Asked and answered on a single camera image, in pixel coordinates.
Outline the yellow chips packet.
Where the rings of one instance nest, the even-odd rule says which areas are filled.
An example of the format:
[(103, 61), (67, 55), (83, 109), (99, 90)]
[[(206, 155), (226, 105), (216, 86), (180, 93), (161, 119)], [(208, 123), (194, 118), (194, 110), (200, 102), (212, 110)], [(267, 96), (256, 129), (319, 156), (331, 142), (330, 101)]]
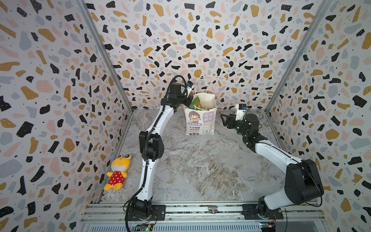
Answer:
[(194, 109), (195, 109), (195, 110), (199, 110), (199, 111), (207, 110), (207, 109), (204, 108), (200, 103), (195, 104), (195, 105), (194, 105)]

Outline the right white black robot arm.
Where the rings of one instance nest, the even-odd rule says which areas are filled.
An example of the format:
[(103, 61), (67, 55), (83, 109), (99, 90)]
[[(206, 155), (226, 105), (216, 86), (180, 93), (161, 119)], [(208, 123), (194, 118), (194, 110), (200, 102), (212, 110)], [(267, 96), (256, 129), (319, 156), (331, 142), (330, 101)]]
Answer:
[(245, 114), (238, 119), (233, 114), (222, 114), (221, 119), (223, 126), (235, 129), (242, 136), (247, 148), (268, 159), (285, 174), (285, 184), (281, 190), (259, 198), (256, 207), (259, 217), (266, 219), (282, 207), (301, 205), (322, 198), (324, 188), (316, 163), (311, 159), (295, 157), (275, 146), (259, 132), (257, 115)]

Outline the white printed paper bag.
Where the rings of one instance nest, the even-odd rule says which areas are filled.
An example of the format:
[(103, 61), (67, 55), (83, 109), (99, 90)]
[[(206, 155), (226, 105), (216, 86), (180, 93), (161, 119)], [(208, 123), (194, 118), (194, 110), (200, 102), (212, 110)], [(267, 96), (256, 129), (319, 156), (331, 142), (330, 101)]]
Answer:
[(202, 92), (198, 87), (198, 80), (194, 84), (193, 99), (198, 96), (201, 105), (207, 110), (192, 110), (189, 107), (184, 108), (186, 119), (186, 135), (213, 135), (215, 128), (215, 117), (217, 111), (215, 95), (208, 93), (208, 84), (205, 81), (206, 91)]

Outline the green snack packet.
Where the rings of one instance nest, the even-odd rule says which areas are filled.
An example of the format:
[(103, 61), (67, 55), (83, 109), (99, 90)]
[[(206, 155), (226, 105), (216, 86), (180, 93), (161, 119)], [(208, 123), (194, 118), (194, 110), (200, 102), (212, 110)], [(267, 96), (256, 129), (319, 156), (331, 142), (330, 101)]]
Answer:
[(193, 99), (193, 101), (192, 101), (192, 103), (191, 103), (191, 105), (190, 105), (189, 108), (192, 109), (192, 110), (195, 110), (195, 109), (194, 109), (194, 105), (195, 105), (195, 104), (198, 104), (198, 103), (201, 104), (199, 97), (196, 96), (196, 97)]

